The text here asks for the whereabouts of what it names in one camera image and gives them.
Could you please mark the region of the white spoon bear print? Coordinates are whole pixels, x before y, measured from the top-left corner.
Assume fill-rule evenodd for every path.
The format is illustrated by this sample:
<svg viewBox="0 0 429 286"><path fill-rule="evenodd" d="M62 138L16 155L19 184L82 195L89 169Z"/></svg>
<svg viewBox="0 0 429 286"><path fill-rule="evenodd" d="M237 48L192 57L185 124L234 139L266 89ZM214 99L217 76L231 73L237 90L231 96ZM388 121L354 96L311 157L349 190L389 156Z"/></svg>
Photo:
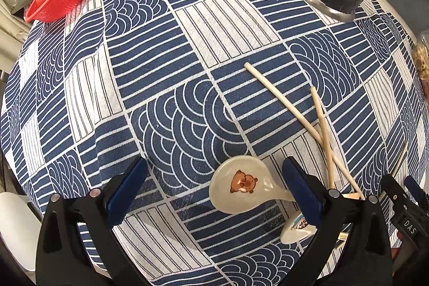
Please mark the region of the white spoon bear print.
<svg viewBox="0 0 429 286"><path fill-rule="evenodd" d="M270 200L294 201L291 192L279 186L267 165L249 155L232 157L217 168L209 184L209 199L214 208L233 215Z"/></svg>

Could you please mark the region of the clear plastic cookie box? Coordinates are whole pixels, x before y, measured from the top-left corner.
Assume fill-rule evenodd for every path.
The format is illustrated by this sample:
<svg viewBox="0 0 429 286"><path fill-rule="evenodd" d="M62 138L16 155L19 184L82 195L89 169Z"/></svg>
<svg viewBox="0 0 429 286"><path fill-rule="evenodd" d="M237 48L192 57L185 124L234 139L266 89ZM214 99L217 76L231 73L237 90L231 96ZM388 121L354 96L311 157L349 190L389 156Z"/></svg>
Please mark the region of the clear plastic cookie box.
<svg viewBox="0 0 429 286"><path fill-rule="evenodd" d="M429 56L428 39L425 35L420 35L417 43L412 49L412 59L417 69L418 76L422 81L428 83L429 80Z"/></svg>

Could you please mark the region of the blue patterned tablecloth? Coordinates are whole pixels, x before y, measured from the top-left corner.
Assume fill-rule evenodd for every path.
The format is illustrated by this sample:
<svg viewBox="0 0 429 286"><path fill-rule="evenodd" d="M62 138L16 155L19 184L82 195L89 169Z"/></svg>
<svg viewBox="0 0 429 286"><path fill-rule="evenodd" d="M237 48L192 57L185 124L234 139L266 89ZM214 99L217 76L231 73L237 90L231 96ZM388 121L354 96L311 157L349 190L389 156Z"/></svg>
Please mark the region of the blue patterned tablecloth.
<svg viewBox="0 0 429 286"><path fill-rule="evenodd" d="M1 149L40 211L80 197L141 155L148 178L116 236L154 285L278 285L308 241L280 234L296 206L217 210L217 167L293 156L324 178L322 148L246 69L252 64L331 145L365 195L381 177L422 181L428 110L412 40L377 0L351 23L304 0L84 0L35 21L6 85Z"/></svg>

